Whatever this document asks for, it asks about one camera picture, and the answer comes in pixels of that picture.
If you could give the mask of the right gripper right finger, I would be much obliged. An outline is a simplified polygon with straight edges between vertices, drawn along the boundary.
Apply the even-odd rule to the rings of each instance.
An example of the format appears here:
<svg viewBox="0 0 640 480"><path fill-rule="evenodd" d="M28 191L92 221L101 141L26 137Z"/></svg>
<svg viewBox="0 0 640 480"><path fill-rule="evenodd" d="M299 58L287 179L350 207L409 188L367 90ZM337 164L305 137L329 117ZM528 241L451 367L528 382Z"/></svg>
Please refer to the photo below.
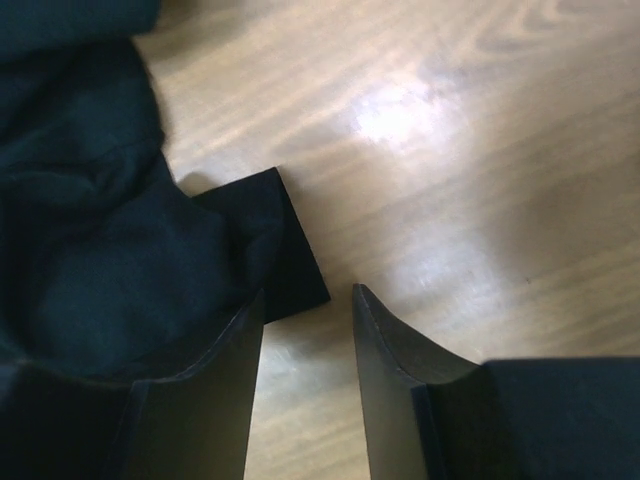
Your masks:
<svg viewBox="0 0 640 480"><path fill-rule="evenodd" d="M375 479L635 479L635 357L470 362L352 293Z"/></svg>

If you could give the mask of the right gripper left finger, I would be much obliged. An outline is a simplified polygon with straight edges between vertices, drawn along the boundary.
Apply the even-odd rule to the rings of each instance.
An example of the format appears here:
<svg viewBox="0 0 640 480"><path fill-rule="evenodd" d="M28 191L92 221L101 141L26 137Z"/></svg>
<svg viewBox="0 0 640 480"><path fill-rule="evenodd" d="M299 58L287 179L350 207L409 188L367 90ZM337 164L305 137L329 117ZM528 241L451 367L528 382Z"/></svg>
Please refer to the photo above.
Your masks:
<svg viewBox="0 0 640 480"><path fill-rule="evenodd" d="M240 479L264 302L256 297L121 380L1 368L5 479Z"/></svg>

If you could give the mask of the black floral t-shirt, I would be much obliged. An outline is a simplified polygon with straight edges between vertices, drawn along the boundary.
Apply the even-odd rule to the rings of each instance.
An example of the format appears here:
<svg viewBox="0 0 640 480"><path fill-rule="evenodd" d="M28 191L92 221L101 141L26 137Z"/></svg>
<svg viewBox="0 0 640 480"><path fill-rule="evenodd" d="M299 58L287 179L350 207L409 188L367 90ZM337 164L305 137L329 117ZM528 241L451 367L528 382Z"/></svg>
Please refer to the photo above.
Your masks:
<svg viewBox="0 0 640 480"><path fill-rule="evenodd" d="M158 1L1 5L1 360L144 378L223 313L275 321L330 295L276 169L196 196L174 182L134 37Z"/></svg>

